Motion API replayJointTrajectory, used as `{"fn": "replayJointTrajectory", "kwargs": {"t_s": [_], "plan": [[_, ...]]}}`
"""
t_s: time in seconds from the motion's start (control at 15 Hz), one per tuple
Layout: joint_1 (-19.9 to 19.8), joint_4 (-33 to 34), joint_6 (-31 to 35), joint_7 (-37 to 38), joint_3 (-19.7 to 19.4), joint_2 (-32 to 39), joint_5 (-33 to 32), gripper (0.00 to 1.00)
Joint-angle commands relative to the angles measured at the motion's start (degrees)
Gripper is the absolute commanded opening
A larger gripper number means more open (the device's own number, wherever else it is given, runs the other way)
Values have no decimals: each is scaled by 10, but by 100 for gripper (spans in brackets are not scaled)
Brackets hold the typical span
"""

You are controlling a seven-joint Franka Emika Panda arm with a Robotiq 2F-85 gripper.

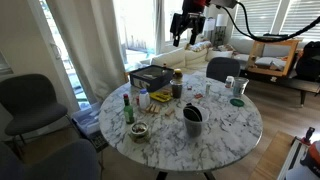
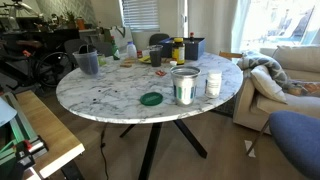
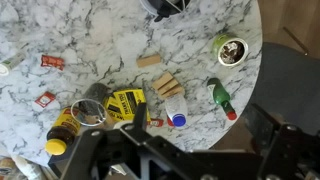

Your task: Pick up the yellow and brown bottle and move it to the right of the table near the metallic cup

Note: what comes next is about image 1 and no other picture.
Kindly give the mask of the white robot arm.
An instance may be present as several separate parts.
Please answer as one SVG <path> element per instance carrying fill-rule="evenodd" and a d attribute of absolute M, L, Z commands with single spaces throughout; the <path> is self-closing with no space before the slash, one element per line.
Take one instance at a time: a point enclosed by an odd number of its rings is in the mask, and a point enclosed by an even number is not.
<path fill-rule="evenodd" d="M 182 13 L 173 15 L 170 33 L 173 37 L 173 45 L 179 46 L 181 34 L 190 29 L 192 34 L 189 43 L 193 45 L 196 37 L 203 32 L 206 17 L 203 12 L 205 7 L 214 4 L 219 7 L 234 8 L 236 0 L 184 0 Z"/>

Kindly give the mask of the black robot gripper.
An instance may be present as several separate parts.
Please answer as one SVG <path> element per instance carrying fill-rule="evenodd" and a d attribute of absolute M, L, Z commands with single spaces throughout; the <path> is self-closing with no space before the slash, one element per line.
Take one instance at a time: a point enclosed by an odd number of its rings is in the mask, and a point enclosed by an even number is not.
<path fill-rule="evenodd" d="M 173 15 L 170 32 L 173 34 L 173 46 L 178 47 L 180 35 L 188 28 L 193 29 L 189 44 L 194 45 L 197 34 L 203 31 L 205 17 L 200 13 L 175 13 Z"/>

